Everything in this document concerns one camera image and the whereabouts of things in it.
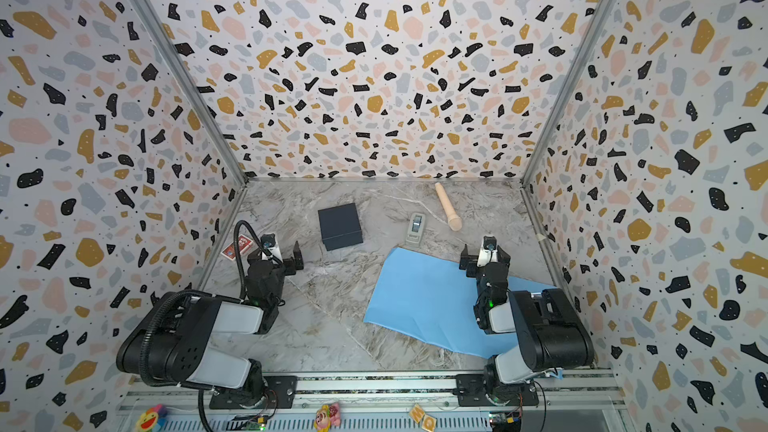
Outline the blue wrapping paper sheet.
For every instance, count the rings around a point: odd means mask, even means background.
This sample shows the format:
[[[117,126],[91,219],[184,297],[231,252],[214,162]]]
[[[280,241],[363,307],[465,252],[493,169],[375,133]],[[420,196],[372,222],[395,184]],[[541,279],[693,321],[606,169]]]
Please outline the blue wrapping paper sheet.
[[[509,285],[514,291],[548,288],[510,276]],[[384,262],[364,321],[484,359],[514,347],[513,335],[488,336],[479,329],[473,313],[476,300],[475,281],[459,269],[459,262],[395,248]]]

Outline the dark navy gift box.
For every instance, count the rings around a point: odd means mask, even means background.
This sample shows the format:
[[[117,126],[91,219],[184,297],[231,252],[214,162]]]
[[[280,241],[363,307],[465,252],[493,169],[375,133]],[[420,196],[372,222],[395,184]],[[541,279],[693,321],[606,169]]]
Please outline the dark navy gift box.
[[[327,251],[363,243],[363,233],[354,203],[318,211],[321,238]]]

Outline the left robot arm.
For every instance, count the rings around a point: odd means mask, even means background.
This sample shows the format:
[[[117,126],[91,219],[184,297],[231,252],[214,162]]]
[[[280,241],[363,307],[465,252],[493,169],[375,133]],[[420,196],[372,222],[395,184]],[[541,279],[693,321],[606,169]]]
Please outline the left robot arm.
[[[284,304],[285,278],[304,268],[298,244],[286,258],[274,235],[262,236],[261,244],[267,251],[255,251],[247,258],[243,298],[193,289],[163,295],[120,346],[117,369],[139,376],[151,387],[211,391],[213,409],[288,408],[293,379],[274,386],[264,377],[260,362],[211,344],[212,337],[222,334],[267,334]]]

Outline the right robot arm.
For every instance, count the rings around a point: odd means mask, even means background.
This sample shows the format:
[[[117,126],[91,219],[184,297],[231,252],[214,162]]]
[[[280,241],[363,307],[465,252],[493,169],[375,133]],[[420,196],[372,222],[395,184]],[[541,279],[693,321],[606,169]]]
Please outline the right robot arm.
[[[525,402],[534,379],[560,370],[590,366],[595,350],[567,294],[560,288],[514,291],[509,285],[511,256],[493,236],[479,252],[464,248],[459,268],[475,281],[475,322],[488,336],[513,335],[516,345],[488,359],[479,389],[494,405]]]

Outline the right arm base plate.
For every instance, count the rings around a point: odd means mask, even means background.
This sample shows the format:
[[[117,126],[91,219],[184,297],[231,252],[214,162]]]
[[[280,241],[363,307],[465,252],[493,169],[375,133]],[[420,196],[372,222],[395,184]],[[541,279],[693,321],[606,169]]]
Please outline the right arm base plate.
[[[537,406],[536,387],[530,382],[503,384],[480,373],[458,374],[452,394],[460,407]]]

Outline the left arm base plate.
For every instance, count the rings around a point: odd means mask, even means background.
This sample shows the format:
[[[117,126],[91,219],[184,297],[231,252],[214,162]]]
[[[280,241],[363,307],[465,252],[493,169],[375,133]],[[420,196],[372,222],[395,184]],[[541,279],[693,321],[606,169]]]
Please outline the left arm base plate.
[[[293,406],[298,377],[267,375],[247,379],[242,389],[221,389],[208,403],[211,410],[234,410],[238,413],[272,412]]]

